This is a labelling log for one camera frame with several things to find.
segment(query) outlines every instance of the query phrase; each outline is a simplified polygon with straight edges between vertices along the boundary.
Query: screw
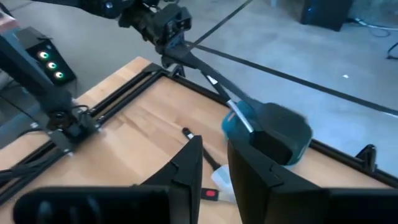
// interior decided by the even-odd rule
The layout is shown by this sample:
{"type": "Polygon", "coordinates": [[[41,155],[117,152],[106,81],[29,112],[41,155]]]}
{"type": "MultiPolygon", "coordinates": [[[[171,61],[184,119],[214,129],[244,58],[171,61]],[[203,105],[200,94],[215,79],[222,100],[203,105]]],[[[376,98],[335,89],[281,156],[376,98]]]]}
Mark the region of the screw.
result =
{"type": "Polygon", "coordinates": [[[105,6],[106,6],[108,9],[112,9],[112,8],[113,8],[113,4],[112,4],[111,2],[107,2],[107,3],[105,4],[105,6]]]}
{"type": "Polygon", "coordinates": [[[37,124],[36,122],[33,122],[32,124],[30,124],[31,128],[37,128],[39,127],[39,124],[37,124]]]}

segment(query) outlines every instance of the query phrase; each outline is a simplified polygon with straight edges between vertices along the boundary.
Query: black handle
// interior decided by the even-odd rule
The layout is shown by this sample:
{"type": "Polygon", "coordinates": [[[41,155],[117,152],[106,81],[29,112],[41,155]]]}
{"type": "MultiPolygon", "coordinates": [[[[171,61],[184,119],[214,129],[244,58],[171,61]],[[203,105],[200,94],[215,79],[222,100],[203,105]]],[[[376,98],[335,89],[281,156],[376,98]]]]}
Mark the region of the black handle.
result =
{"type": "MultiPolygon", "coordinates": [[[[191,139],[192,137],[194,137],[194,134],[188,128],[183,128],[182,133],[185,135],[185,137],[187,137],[187,139],[191,139]]],[[[204,147],[203,147],[203,157],[210,164],[211,168],[214,171],[216,171],[218,168],[221,167],[221,164],[216,162],[204,147]]]]}

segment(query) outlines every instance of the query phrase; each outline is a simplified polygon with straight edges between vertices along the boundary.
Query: white tag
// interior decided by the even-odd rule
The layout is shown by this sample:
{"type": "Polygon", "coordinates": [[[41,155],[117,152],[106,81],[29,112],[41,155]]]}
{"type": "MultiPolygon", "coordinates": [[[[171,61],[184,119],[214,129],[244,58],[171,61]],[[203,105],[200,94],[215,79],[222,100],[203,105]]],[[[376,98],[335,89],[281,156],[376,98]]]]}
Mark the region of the white tag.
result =
{"type": "Polygon", "coordinates": [[[215,85],[215,84],[218,83],[217,80],[215,80],[214,78],[212,78],[212,77],[210,77],[210,76],[207,76],[207,78],[210,80],[211,84],[213,84],[213,85],[215,85]]]}
{"type": "Polygon", "coordinates": [[[231,194],[234,193],[234,189],[232,188],[231,176],[229,175],[228,165],[223,165],[216,171],[214,171],[214,173],[211,175],[211,179],[221,191],[231,194]]]}

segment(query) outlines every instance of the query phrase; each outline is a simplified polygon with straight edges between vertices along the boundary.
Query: black bracket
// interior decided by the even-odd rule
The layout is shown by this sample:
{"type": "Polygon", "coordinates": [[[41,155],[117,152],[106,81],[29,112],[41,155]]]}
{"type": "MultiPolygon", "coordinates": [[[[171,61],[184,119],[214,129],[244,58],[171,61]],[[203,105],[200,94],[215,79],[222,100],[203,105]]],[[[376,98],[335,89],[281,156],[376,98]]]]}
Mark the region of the black bracket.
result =
{"type": "Polygon", "coordinates": [[[185,76],[184,67],[182,65],[176,65],[174,69],[170,72],[169,76],[170,77],[180,76],[185,78],[186,76],[185,76]]]}
{"type": "Polygon", "coordinates": [[[355,158],[360,160],[362,168],[366,172],[374,172],[377,168],[376,153],[376,147],[372,144],[368,144],[355,156],[355,158]]]}

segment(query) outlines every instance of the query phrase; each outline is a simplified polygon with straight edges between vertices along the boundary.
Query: white cable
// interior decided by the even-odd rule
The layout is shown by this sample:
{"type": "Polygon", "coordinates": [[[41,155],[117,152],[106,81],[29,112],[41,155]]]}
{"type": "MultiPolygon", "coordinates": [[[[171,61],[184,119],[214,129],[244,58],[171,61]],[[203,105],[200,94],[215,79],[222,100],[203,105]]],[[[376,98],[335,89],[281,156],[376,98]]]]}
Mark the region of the white cable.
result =
{"type": "Polygon", "coordinates": [[[371,25],[368,24],[366,22],[364,22],[362,19],[360,18],[355,18],[354,19],[357,23],[361,24],[362,26],[366,26],[369,28],[375,28],[375,29],[382,29],[382,30],[389,30],[389,31],[398,31],[398,28],[392,28],[392,27],[384,27],[384,26],[375,26],[375,25],[371,25]]]}

